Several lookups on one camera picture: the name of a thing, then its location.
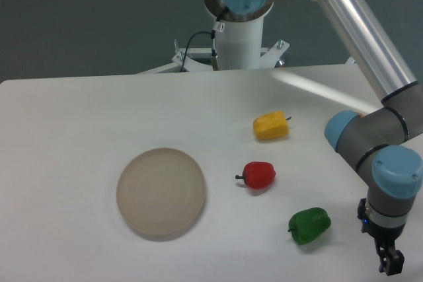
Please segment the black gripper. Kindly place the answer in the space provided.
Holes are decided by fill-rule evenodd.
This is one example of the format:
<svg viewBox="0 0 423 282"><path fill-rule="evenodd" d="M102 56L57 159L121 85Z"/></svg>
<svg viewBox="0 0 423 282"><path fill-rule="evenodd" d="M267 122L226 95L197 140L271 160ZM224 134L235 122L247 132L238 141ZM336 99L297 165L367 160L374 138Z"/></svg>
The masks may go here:
<svg viewBox="0 0 423 282"><path fill-rule="evenodd" d="M402 273L404 255L395 248L396 239L402 234L405 216L388 217L378 213L366 200L360 200L357 218L362 223L362 232L375 240L380 265L379 272L387 276Z"/></svg>

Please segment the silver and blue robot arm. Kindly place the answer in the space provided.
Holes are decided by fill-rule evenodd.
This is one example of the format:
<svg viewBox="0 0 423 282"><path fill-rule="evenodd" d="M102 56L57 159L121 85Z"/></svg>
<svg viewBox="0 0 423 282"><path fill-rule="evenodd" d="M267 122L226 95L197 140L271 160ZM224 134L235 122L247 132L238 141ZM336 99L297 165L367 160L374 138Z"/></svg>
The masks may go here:
<svg viewBox="0 0 423 282"><path fill-rule="evenodd" d="M215 17L211 66L258 69L276 64L261 52L259 23L275 0L204 0ZM422 158L404 146L422 133L422 87L365 0L318 3L381 101L366 116L343 111L329 120L325 137L368 187L359 202L362 231L373 237L381 273L399 274L404 256L395 247L422 187Z"/></svg>

